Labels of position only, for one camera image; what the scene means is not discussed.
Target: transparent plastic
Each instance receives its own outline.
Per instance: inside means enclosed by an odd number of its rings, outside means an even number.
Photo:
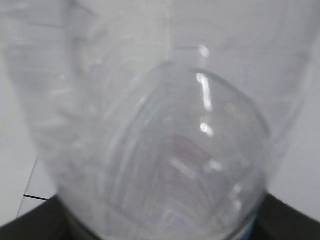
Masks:
[[[0,0],[8,73],[66,208],[102,239],[236,234],[285,152],[319,13],[318,0]]]

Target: white wall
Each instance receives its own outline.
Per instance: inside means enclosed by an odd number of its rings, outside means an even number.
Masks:
[[[0,58],[0,226],[16,218],[36,160],[22,111],[4,69]]]

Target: black line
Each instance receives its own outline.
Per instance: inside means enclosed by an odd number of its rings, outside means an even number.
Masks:
[[[30,195],[23,195],[26,198],[30,198],[30,199],[38,199],[38,200],[43,200],[43,201],[48,201],[49,199],[47,198],[43,198],[43,197],[37,197],[37,196],[30,196]]]

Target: black surface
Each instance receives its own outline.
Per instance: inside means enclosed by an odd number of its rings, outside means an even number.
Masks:
[[[72,239],[57,197],[0,228],[0,240]],[[250,240],[320,240],[320,224],[269,195],[261,206]]]

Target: clear plastic bottle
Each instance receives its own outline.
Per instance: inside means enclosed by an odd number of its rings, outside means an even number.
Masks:
[[[245,239],[303,97],[319,11],[0,0],[8,73],[66,209],[106,240]]]

